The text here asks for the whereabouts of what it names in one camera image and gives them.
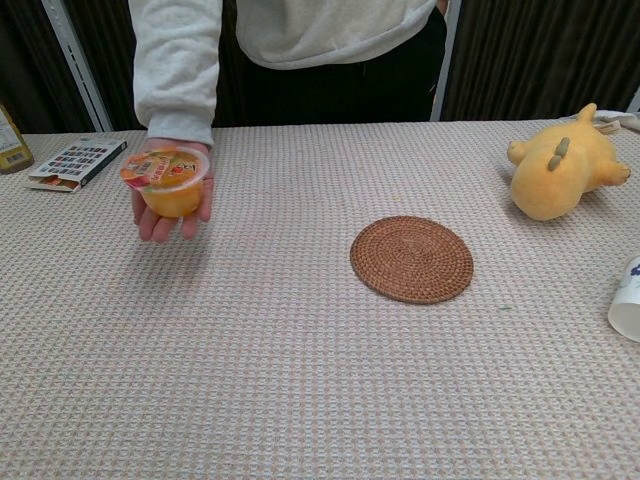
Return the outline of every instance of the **black curtain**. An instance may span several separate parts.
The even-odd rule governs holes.
[[[0,0],[0,102],[22,133],[93,125],[40,0]]]
[[[127,0],[64,0],[115,130],[143,128],[133,109],[135,35]],[[213,125],[244,125],[239,85],[242,55],[235,39],[235,1],[225,0],[219,45],[218,105]]]
[[[463,0],[443,120],[625,111],[640,85],[638,0]]]

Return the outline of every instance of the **bottle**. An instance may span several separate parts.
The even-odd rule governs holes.
[[[33,154],[0,104],[0,173],[15,173],[33,165]]]

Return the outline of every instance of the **white cup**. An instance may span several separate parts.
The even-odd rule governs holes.
[[[609,323],[618,333],[640,342],[640,256],[631,260],[609,308]]]

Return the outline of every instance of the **table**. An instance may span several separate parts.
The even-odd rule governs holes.
[[[640,344],[607,310],[640,176],[529,220],[506,146],[553,122],[217,130],[213,219],[161,246],[119,160],[77,194],[0,178],[0,477],[639,478]],[[400,214],[465,240],[462,295],[357,279],[351,242]]]

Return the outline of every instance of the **woven coaster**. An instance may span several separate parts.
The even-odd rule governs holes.
[[[418,304],[455,297],[473,276],[473,259],[460,237],[409,216],[383,218],[362,230],[351,246],[351,265],[378,293]]]

